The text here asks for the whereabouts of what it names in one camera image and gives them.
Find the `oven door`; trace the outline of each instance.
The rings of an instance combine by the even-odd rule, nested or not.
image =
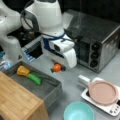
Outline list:
[[[89,66],[91,40],[86,37],[80,37],[76,40],[75,51],[78,58],[78,63]]]

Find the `red object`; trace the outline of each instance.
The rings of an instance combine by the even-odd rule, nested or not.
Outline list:
[[[60,71],[62,71],[62,65],[59,64],[59,63],[55,64],[51,71],[52,72],[60,72]]]

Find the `oven window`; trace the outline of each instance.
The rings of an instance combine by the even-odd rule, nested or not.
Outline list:
[[[78,40],[77,43],[78,44],[75,45],[75,51],[77,54],[77,58],[88,63],[89,62],[90,44],[83,42],[81,40]]]

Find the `orange object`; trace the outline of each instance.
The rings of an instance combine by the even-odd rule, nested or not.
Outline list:
[[[17,70],[17,74],[18,75],[23,75],[23,76],[28,76],[28,74],[30,73],[30,70],[25,68],[24,66],[20,66]]]
[[[53,68],[51,69],[52,72],[60,72],[62,71],[62,65],[57,63],[53,66]]]

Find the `oven knob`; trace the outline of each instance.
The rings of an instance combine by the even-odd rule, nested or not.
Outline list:
[[[94,51],[97,51],[100,49],[100,44],[98,42],[95,42],[93,45],[92,45],[92,50]]]
[[[98,61],[97,60],[92,60],[90,63],[90,67],[94,68],[98,65]]]
[[[99,55],[98,55],[97,52],[93,52],[92,55],[91,55],[92,59],[97,59],[98,57],[99,57]]]

